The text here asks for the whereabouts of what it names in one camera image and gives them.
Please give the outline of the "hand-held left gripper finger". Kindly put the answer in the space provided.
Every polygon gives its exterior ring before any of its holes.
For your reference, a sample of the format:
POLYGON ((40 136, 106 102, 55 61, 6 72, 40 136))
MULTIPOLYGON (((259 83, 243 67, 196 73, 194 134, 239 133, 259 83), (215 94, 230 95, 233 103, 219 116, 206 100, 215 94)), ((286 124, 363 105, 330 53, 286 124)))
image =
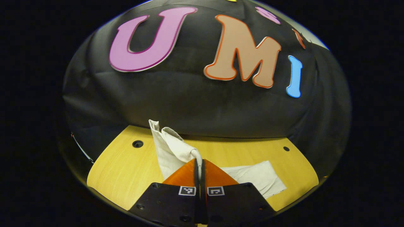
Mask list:
POLYGON ((201 171, 201 201, 207 225, 256 225, 275 215, 252 183, 237 183, 206 159, 201 171))
POLYGON ((157 226, 197 226, 200 192, 199 169, 193 159, 163 183, 151 183, 129 212, 157 226))

